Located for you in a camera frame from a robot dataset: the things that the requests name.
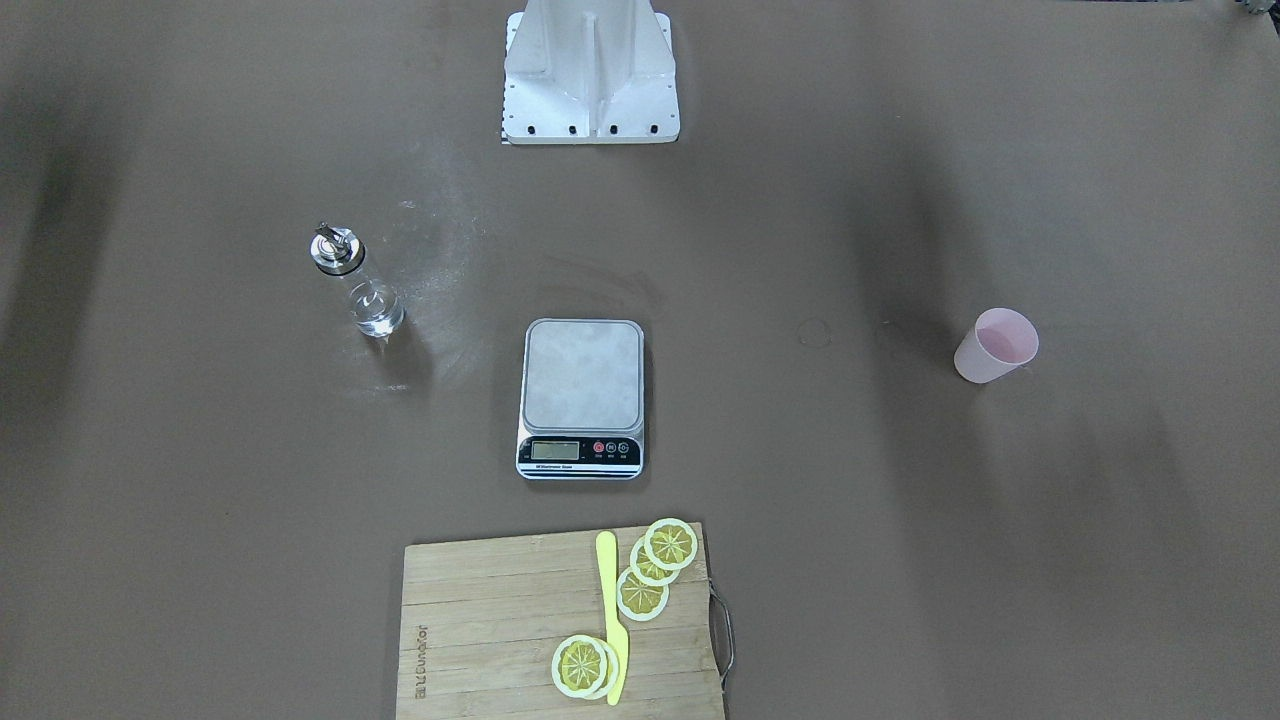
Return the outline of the glass sauce bottle metal spout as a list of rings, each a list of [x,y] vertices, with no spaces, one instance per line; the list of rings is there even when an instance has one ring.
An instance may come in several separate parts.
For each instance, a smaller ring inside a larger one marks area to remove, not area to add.
[[[320,222],[308,254],[324,275],[344,284],[346,306],[364,334],[376,340],[399,329],[406,316],[404,305],[352,229]]]

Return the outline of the pink plastic cup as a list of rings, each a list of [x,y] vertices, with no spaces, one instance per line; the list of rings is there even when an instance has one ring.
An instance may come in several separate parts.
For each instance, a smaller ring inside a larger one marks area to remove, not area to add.
[[[954,354],[957,374],[986,384],[1030,363],[1039,351],[1036,325],[1010,307],[983,311],[968,329]]]

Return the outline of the digital kitchen scale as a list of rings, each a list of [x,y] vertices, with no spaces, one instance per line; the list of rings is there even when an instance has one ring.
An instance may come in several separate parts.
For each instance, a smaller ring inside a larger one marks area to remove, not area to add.
[[[645,451],[645,334],[540,318],[525,332],[515,468],[527,480],[632,480]]]

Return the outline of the lemon slice top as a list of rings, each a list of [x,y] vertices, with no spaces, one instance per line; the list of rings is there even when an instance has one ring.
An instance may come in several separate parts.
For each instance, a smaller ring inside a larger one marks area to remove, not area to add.
[[[643,547],[658,568],[664,571],[682,571],[695,560],[700,541],[686,521],[678,518],[662,518],[646,529]]]

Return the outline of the yellow plastic knife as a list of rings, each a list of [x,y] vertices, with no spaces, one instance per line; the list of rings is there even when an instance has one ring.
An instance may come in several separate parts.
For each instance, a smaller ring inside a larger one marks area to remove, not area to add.
[[[618,603],[618,543],[612,530],[602,530],[595,537],[596,569],[600,579],[605,642],[617,657],[617,679],[605,694],[607,703],[620,703],[628,674],[630,635],[620,620]]]

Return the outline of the bamboo cutting board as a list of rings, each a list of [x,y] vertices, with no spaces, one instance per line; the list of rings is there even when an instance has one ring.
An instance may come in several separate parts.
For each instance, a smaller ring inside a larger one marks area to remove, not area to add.
[[[553,680],[571,635],[604,639],[596,530],[411,544],[403,552],[398,719],[723,719],[732,664],[707,551],[653,619],[621,616],[621,691],[589,700]]]

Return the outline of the lemon slice bottom pair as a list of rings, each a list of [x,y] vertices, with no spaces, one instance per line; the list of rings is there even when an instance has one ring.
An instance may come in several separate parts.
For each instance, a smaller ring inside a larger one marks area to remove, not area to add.
[[[554,688],[571,700],[603,700],[620,679],[620,656],[605,641],[577,634],[563,639],[550,659]]]

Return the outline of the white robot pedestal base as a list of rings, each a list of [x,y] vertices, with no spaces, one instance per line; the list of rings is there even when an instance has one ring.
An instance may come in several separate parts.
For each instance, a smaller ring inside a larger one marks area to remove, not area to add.
[[[681,135],[671,19],[649,1],[530,1],[506,19],[500,140],[672,143]]]

